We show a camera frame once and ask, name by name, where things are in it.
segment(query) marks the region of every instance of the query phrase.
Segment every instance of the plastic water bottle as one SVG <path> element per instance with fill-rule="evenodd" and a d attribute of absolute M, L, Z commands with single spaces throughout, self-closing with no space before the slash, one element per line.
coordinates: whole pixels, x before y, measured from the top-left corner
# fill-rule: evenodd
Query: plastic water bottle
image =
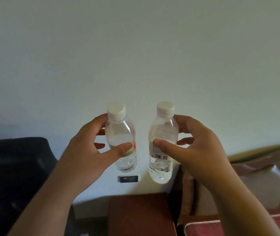
<path fill-rule="evenodd" d="M 171 102 L 160 102 L 157 105 L 157 117 L 149 130 L 149 173 L 152 179 L 160 184 L 167 183 L 172 177 L 173 159 L 153 146 L 154 139 L 164 139 L 177 144 L 179 128 L 173 118 L 174 105 Z"/>
<path fill-rule="evenodd" d="M 108 121 L 105 125 L 106 140 L 113 148 L 122 143 L 132 143 L 132 148 L 126 155 L 115 162 L 121 172 L 130 172 L 137 165 L 135 146 L 135 125 L 126 115 L 126 108 L 122 103 L 111 103 L 107 107 Z"/>

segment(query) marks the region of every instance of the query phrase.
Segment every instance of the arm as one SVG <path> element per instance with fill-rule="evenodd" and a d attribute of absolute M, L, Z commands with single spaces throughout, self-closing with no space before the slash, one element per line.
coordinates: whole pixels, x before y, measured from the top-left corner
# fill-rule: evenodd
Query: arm
<path fill-rule="evenodd" d="M 75 135 L 55 169 L 34 196 L 8 236 L 64 235 L 73 200 L 91 186 L 112 163 L 132 147 L 124 143 L 99 153 L 105 144 L 94 143 L 96 135 L 104 135 L 107 114 L 87 123 Z"/>
<path fill-rule="evenodd" d="M 175 115 L 180 132 L 193 137 L 178 145 L 155 139 L 154 145 L 180 162 L 212 194 L 225 235 L 280 236 L 280 230 L 256 197 L 237 176 L 218 137 L 199 121 Z"/>

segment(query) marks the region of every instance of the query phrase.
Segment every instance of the person's left arm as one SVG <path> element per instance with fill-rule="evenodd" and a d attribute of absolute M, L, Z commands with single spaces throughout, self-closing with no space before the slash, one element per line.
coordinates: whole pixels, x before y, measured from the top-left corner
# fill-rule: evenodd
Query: person's left arm
<path fill-rule="evenodd" d="M 94 143 L 105 135 L 107 114 L 84 125 L 71 139 L 47 181 L 34 196 L 8 236 L 63 235 L 73 200 L 91 186 L 112 163 L 132 147 L 124 143 L 100 153 L 105 146 Z"/>

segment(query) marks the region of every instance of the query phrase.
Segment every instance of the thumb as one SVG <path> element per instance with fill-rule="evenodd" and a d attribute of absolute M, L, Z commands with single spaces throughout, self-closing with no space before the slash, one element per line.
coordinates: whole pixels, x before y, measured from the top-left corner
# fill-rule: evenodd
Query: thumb
<path fill-rule="evenodd" d="M 154 139 L 153 145 L 180 163 L 184 162 L 185 156 L 187 155 L 186 148 L 176 146 L 166 140 Z"/>
<path fill-rule="evenodd" d="M 113 147 L 109 151 L 102 153 L 104 161 L 107 163 L 107 167 L 123 157 L 132 148 L 132 143 L 122 143 L 118 146 Z"/>

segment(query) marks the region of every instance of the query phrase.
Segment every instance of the hand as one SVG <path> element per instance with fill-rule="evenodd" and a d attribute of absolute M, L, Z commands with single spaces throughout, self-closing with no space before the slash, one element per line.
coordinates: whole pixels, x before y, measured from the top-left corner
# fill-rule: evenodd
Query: hand
<path fill-rule="evenodd" d="M 132 143 L 123 143 L 104 153 L 98 151 L 105 144 L 94 141 L 97 135 L 105 135 L 102 128 L 107 120 L 107 114 L 102 114 L 84 125 L 70 140 L 52 173 L 54 178 L 67 186 L 66 191 L 74 198 L 132 148 Z"/>
<path fill-rule="evenodd" d="M 161 139 L 153 141 L 155 147 L 180 162 L 208 189 L 236 174 L 213 131 L 189 116 L 174 115 L 174 119 L 180 133 L 190 133 L 193 136 L 179 140 L 177 145 L 188 144 L 189 147 L 182 148 Z"/>

